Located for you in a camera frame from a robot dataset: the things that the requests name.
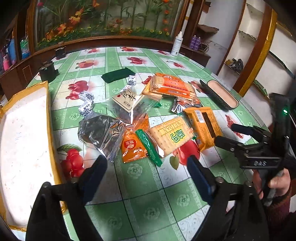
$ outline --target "hand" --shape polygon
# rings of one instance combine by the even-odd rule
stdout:
[[[262,180],[260,178],[259,172],[257,170],[253,170],[253,184],[254,188],[256,189],[257,193],[259,194],[259,198],[263,198],[263,192],[261,190],[261,183]],[[283,196],[285,195],[290,187],[290,174],[288,169],[284,168],[283,170],[283,175],[281,177],[274,177],[273,179],[270,180],[268,186],[270,188],[275,188],[276,189],[276,194],[275,197]]]

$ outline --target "pink bottle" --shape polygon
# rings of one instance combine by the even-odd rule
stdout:
[[[8,55],[5,55],[3,57],[3,67],[4,67],[4,71],[8,70],[10,67],[10,61],[9,61]]]

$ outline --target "dark green cloth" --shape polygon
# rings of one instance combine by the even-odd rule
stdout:
[[[133,71],[125,67],[124,69],[119,69],[115,71],[111,71],[108,73],[105,73],[102,75],[102,79],[107,83],[111,83],[116,80],[120,80],[126,77],[129,77],[130,75],[135,75]]]

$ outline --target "green wrapper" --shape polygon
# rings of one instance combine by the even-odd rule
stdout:
[[[146,133],[142,129],[140,129],[140,130],[136,130],[136,135],[138,136],[138,138],[146,148],[151,161],[153,161],[158,167],[160,167],[162,164],[162,161],[159,158],[159,155],[155,147],[153,146],[151,141],[148,139]]]
[[[161,103],[157,102],[153,107],[161,107]]]

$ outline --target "orange snack package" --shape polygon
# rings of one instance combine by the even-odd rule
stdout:
[[[169,74],[156,73],[150,81],[150,91],[153,93],[181,97],[190,101],[197,98],[192,85],[185,83],[178,77]]]
[[[145,115],[145,118],[138,129],[146,131],[149,127],[148,115]],[[148,156],[146,148],[143,146],[137,135],[132,131],[132,127],[127,127],[127,131],[121,144],[121,152],[122,161],[124,163],[136,161]]]
[[[221,130],[212,109],[210,107],[190,107],[184,112],[197,132],[200,151],[214,146],[215,137],[221,135]]]

